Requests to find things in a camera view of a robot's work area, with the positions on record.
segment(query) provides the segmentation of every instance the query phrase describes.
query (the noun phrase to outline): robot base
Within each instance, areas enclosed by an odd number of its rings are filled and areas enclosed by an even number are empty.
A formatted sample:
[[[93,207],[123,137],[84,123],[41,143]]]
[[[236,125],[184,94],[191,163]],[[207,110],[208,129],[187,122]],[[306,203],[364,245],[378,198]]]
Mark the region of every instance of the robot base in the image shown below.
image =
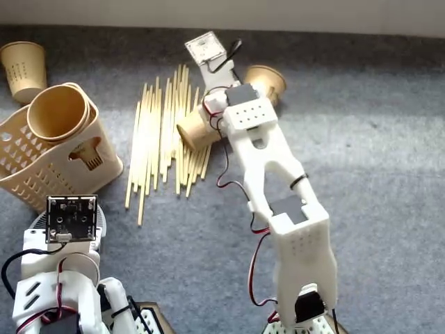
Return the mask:
[[[339,333],[348,334],[342,325],[339,324]],[[305,328],[295,328],[295,331],[289,332],[280,321],[268,324],[262,334],[336,334],[334,320],[327,315],[312,320],[312,324]]]

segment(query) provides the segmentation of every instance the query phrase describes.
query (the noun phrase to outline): black cable clip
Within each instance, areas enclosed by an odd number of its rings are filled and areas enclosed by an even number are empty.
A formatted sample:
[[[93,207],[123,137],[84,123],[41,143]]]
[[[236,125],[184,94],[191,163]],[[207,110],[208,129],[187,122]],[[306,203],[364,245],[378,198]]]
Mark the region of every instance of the black cable clip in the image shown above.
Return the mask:
[[[296,186],[301,180],[309,178],[308,174],[304,173],[303,175],[297,177],[290,185],[291,190],[293,190],[294,186]]]

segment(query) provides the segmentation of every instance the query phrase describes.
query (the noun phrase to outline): mounting hole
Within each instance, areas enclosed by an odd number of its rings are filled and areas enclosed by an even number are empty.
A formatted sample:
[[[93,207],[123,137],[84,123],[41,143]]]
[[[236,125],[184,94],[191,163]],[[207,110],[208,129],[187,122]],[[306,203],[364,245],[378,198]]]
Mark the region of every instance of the mounting hole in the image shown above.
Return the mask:
[[[1,140],[2,141],[10,141],[12,137],[13,137],[13,135],[9,134],[8,132],[2,132],[1,133]]]

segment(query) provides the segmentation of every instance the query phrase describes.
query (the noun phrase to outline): paper cup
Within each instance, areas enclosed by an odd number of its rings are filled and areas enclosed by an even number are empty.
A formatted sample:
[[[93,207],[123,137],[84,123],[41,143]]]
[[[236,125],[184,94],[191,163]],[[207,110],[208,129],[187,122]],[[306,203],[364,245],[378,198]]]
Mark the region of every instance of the paper cup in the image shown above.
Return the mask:
[[[45,51],[32,42],[13,42],[0,49],[14,100],[28,104],[47,87]]]
[[[179,121],[177,125],[182,141],[192,150],[201,150],[220,140],[216,130],[209,131],[200,113],[194,111]]]
[[[42,91],[31,102],[27,121],[42,140],[57,145],[88,126],[90,104],[73,86],[59,85]]]
[[[257,90],[260,90],[274,106],[278,104],[281,94],[286,90],[286,80],[281,73],[263,65],[250,66],[244,83],[251,84]]]

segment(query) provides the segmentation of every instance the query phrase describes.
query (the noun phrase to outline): gray carpet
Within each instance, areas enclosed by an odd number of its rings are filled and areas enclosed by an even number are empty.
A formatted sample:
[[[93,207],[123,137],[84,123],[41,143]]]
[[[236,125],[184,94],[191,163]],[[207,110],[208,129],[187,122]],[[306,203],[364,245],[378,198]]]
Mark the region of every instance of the gray carpet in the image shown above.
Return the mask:
[[[201,31],[0,27],[0,45],[34,40],[47,50],[49,83],[74,81],[94,99],[125,166],[140,87],[188,63],[183,43]],[[245,42],[240,74],[261,63],[288,81],[280,124],[332,217],[339,265],[337,315],[349,333],[443,333],[445,326],[445,42],[311,33],[218,34]],[[17,109],[0,76],[0,116]],[[215,147],[205,182],[178,200],[172,182],[123,208],[128,169],[99,192],[108,221],[101,268],[136,300],[157,301],[179,334],[260,333],[270,308],[250,303],[247,269],[257,238],[237,188],[219,190]],[[232,159],[227,179],[241,169]],[[271,200],[289,195],[274,175]],[[0,193],[1,262],[22,247],[34,213]],[[270,241],[255,276],[258,298],[273,294]],[[11,270],[18,279],[18,266]],[[13,303],[0,289],[0,328],[11,333]]]

